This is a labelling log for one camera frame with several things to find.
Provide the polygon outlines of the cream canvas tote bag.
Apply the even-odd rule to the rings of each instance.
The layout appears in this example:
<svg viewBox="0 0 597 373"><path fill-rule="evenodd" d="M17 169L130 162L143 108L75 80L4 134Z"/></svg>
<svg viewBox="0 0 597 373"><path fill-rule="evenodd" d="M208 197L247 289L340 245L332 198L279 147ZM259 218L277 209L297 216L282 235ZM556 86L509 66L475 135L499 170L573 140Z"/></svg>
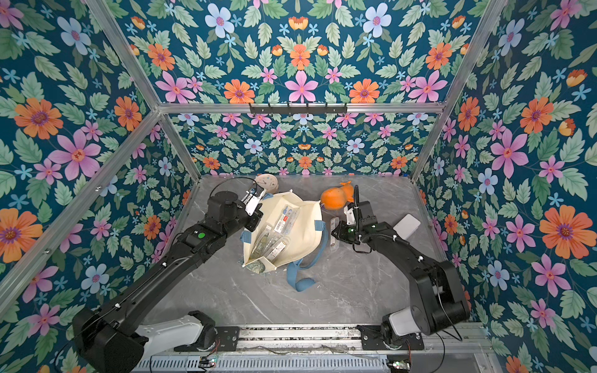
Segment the cream canvas tote bag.
<svg viewBox="0 0 597 373"><path fill-rule="evenodd" d="M300 279L299 272L313 267L330 243L320 202L292 191L267 194L261 212L256 230L241 236L243 267L256 274L285 269L287 283L297 292L314 286L314 279Z"/></svg>

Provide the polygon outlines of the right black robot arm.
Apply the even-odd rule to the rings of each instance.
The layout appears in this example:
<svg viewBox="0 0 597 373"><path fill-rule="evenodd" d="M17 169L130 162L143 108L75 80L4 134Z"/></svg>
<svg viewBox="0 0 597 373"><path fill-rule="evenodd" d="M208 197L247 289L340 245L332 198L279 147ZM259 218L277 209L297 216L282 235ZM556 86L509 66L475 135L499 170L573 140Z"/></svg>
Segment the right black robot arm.
<svg viewBox="0 0 597 373"><path fill-rule="evenodd" d="M470 318L460 275L451 262L424 255L389 223L379 222L370 203L360 200L357 186L345 214L346 219L332 231L332 236L353 249L364 244L371 253L385 256L409 282L407 308L382 318L383 343L399 347L408 337L454 329Z"/></svg>

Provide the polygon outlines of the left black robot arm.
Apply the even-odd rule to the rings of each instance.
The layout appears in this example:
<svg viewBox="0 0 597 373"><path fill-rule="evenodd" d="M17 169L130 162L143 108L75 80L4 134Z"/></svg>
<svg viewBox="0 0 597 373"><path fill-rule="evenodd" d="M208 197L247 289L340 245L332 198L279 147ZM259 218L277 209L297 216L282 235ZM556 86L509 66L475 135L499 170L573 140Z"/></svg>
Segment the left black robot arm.
<svg viewBox="0 0 597 373"><path fill-rule="evenodd" d="M198 269L238 231L253 232L263 216L265 191L244 198L220 191L208 199L205 217L174 239L163 259L132 286L96 311L85 308L72 321L78 354L98 372L130 372L140 361L180 346L206 351L216 345L215 322L201 311L146 325L149 312L189 273Z"/></svg>

